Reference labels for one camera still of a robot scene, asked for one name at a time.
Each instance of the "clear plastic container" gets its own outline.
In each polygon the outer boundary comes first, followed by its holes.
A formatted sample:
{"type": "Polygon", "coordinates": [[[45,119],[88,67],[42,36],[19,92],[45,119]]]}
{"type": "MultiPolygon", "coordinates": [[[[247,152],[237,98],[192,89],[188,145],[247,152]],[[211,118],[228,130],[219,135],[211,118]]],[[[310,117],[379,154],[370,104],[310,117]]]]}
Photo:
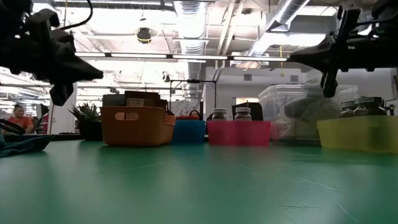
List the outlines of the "clear plastic container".
{"type": "Polygon", "coordinates": [[[353,101],[357,86],[338,86],[325,98],[319,85],[274,85],[259,95],[264,121],[271,121],[271,137],[318,138],[317,121],[339,118],[341,102],[353,101]]]}

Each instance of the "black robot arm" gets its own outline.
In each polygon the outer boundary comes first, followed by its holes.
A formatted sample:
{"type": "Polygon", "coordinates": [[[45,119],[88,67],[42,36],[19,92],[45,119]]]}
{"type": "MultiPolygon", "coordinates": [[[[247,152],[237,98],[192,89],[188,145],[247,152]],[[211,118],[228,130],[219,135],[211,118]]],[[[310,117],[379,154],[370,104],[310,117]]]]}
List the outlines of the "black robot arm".
{"type": "Polygon", "coordinates": [[[73,93],[73,83],[103,78],[103,72],[75,55],[71,33],[62,29],[58,16],[43,9],[31,16],[30,0],[0,0],[0,66],[11,73],[29,72],[54,84],[55,105],[62,106],[73,93]]]}
{"type": "Polygon", "coordinates": [[[317,46],[296,51],[290,62],[298,62],[322,72],[321,87],[326,97],[335,95],[337,72],[352,68],[398,67],[398,58],[391,57],[398,50],[398,1],[379,0],[373,5],[374,20],[357,23],[361,10],[340,6],[338,32],[327,34],[317,46]],[[358,26],[371,25],[368,35],[358,35],[358,26]]]}

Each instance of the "label on basket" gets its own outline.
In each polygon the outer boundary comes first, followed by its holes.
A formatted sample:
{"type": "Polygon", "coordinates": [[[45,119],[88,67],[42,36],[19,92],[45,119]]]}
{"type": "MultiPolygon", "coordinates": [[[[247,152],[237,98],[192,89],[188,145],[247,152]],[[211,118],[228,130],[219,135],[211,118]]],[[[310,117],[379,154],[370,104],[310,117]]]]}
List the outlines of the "label on basket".
{"type": "Polygon", "coordinates": [[[137,113],[126,113],[126,119],[135,121],[138,119],[138,114],[137,113]]]}
{"type": "Polygon", "coordinates": [[[128,98],[126,106],[144,106],[144,99],[128,98]]]}

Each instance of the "teal cloth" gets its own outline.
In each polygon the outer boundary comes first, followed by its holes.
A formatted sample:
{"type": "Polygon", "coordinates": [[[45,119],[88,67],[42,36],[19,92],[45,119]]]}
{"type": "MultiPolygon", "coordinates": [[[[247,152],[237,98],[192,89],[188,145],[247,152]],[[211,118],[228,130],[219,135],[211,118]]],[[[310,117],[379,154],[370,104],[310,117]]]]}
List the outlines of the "teal cloth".
{"type": "Polygon", "coordinates": [[[53,136],[42,136],[20,142],[6,143],[0,133],[0,158],[29,152],[40,152],[51,142],[53,136]]]}

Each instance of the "window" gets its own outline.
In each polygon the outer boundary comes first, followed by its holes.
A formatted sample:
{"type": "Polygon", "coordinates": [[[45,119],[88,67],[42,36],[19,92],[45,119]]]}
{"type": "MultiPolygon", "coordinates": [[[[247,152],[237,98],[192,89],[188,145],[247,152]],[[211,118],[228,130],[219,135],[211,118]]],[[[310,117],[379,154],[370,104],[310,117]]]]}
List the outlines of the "window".
{"type": "Polygon", "coordinates": [[[241,103],[258,103],[259,99],[258,98],[236,98],[236,104],[241,104],[241,103]]]}

